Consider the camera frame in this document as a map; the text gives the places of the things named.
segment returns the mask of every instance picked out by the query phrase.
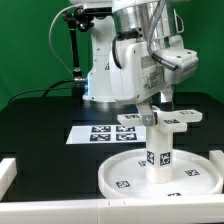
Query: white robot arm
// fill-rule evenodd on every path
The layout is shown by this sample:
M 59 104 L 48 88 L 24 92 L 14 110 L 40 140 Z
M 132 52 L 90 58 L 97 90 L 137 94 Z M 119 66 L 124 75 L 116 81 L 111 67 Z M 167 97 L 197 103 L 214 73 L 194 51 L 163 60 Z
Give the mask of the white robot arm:
M 142 102 L 194 74 L 197 53 L 183 47 L 183 23 L 172 1 L 114 0 L 112 11 L 118 35 L 110 68 L 118 102 Z

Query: round white tray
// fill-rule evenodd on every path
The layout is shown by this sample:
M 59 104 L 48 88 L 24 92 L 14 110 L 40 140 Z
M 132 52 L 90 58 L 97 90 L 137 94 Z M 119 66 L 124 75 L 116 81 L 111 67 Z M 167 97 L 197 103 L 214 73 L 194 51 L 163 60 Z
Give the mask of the round white tray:
M 145 164 L 145 149 L 123 152 L 106 160 L 98 172 L 102 194 L 106 198 L 150 198 L 222 192 L 221 175 L 201 156 L 173 150 L 172 180 L 166 184 L 147 181 Z

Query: black table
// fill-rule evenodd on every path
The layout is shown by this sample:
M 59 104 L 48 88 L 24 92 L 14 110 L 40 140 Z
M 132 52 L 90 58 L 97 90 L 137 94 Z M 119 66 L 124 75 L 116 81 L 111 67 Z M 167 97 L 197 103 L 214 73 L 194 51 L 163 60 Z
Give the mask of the black table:
M 174 136 L 174 148 L 208 156 L 224 150 L 224 106 L 203 93 L 177 93 L 175 109 L 196 109 L 203 120 Z M 145 143 L 66 145 L 73 125 L 118 124 L 117 114 L 72 97 L 24 98 L 0 112 L 0 159 L 15 157 L 18 174 L 3 201 L 102 198 L 97 171 L 110 156 Z

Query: wire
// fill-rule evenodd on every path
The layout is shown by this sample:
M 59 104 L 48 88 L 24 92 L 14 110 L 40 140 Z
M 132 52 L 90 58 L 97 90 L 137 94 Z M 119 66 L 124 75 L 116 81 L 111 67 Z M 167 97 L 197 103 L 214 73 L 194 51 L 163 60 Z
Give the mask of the wire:
M 28 94 L 28 93 L 35 93 L 35 92 L 44 92 L 44 91 L 56 91 L 56 90 L 65 90 L 65 89 L 71 89 L 72 87 L 63 87 L 63 88 L 48 88 L 48 89 L 35 89 L 35 90 L 28 90 L 28 91 L 24 91 L 24 92 L 20 92 L 18 94 L 16 94 L 15 96 L 13 96 L 11 99 L 9 99 L 8 101 L 8 105 L 10 103 L 12 103 L 12 101 L 17 98 L 18 96 L 24 95 L 24 94 Z
M 118 33 L 115 38 L 113 39 L 112 41 L 112 55 L 113 55 L 113 59 L 114 59 L 114 63 L 115 65 L 119 68 L 119 69 L 122 69 L 122 66 L 119 62 L 119 59 L 117 57 L 117 47 L 116 47 L 116 43 L 117 43 L 117 40 L 120 38 L 120 33 Z
M 53 46 L 53 43 L 52 43 L 52 33 L 53 33 L 53 28 L 54 28 L 54 25 L 57 21 L 57 19 L 59 18 L 59 16 L 64 13 L 64 11 L 66 10 L 69 10 L 69 9 L 73 9 L 73 8 L 77 8 L 79 6 L 82 6 L 82 4 L 76 4 L 76 5 L 72 5 L 72 6 L 69 6 L 67 8 L 64 8 L 62 9 L 53 19 L 52 23 L 51 23 L 51 26 L 50 26 L 50 29 L 49 29 L 49 35 L 48 35 L 48 41 L 49 41 L 49 46 L 50 46 L 50 49 L 52 51 L 52 53 L 54 54 L 54 56 L 62 63 L 62 65 L 65 67 L 65 69 L 69 72 L 70 75 L 72 75 L 73 77 L 73 73 L 72 73 L 72 70 L 68 67 L 68 65 L 59 57 L 59 55 L 56 53 L 55 49 L 54 49 L 54 46 Z
M 149 32 L 148 32 L 148 37 L 147 37 L 147 50 L 148 50 L 148 53 L 150 55 L 153 54 L 153 50 L 151 48 L 151 45 L 152 45 L 152 40 L 153 40 L 153 34 L 154 34 L 154 31 L 155 31 L 155 28 L 157 26 L 157 23 L 159 21 L 159 19 L 161 18 L 161 15 L 163 13 L 163 9 L 164 9 L 164 6 L 166 4 L 166 0 L 160 0 L 160 2 L 158 3 L 157 7 L 156 7 L 156 10 L 155 10 L 155 17 L 152 21 L 152 25 L 149 29 Z
M 158 56 L 157 54 L 155 54 L 152 50 L 152 41 L 153 41 L 153 34 L 154 34 L 154 31 L 155 31 L 155 28 L 157 26 L 157 23 L 159 22 L 161 16 L 162 16 L 162 13 L 163 13 L 163 9 L 165 7 L 165 4 L 166 4 L 166 0 L 160 0 L 160 2 L 158 3 L 157 7 L 156 7 L 156 10 L 155 10 L 155 17 L 152 21 L 152 25 L 149 29 L 149 32 L 148 32 L 148 37 L 147 37 L 147 51 L 149 53 L 149 55 L 151 55 L 151 57 L 156 60 L 157 62 L 159 62 L 160 64 L 164 65 L 166 68 L 172 70 L 172 71 L 175 71 L 176 69 L 179 68 L 178 65 L 175 65 L 165 59 L 163 59 L 162 57 Z
M 51 91 L 52 88 L 55 88 L 56 86 L 59 86 L 59 85 L 65 84 L 65 83 L 69 83 L 69 82 L 74 82 L 74 79 L 62 80 L 62 81 L 59 81 L 59 82 L 54 83 L 53 85 L 51 85 L 51 86 L 44 92 L 44 94 L 42 95 L 42 97 L 46 97 L 47 94 Z

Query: green wall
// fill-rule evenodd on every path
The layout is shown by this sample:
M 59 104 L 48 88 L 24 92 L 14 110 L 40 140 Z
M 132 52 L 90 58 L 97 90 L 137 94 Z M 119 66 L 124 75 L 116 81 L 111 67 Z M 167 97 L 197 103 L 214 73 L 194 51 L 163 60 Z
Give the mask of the green wall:
M 69 0 L 0 1 L 0 109 L 18 92 L 47 88 L 57 81 L 71 78 L 48 45 L 53 18 L 69 5 Z M 178 85 L 176 91 L 206 92 L 224 103 L 224 1 L 193 0 L 175 6 L 185 22 L 185 47 L 198 51 L 200 58 L 195 76 Z M 81 67 L 87 72 L 90 67 L 90 60 L 87 60 L 89 35 L 80 36 Z M 62 20 L 55 26 L 53 44 L 72 68 L 69 33 Z M 70 92 L 57 94 L 68 95 Z

